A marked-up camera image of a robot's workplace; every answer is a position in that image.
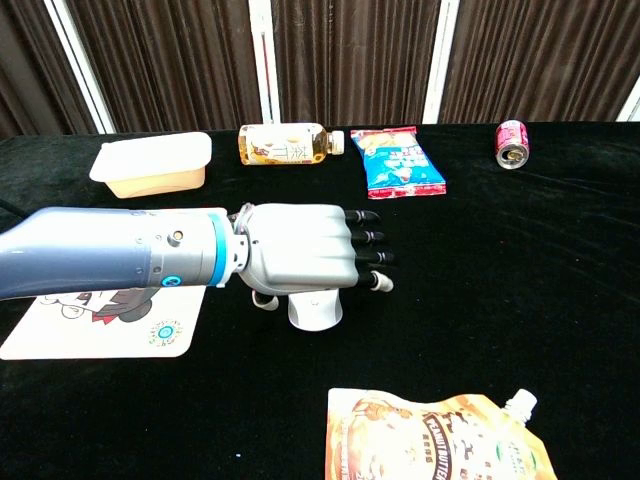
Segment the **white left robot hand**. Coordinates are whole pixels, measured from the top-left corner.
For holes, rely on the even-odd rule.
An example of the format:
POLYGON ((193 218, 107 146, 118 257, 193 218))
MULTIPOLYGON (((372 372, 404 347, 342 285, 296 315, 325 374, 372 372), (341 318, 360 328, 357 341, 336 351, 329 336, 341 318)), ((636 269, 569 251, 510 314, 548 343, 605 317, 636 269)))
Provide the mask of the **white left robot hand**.
POLYGON ((394 284, 378 268, 394 262, 377 245, 386 237, 370 210, 330 204, 245 204, 232 216, 248 242, 240 278, 256 307, 273 311, 281 296, 365 287, 388 293, 394 284))

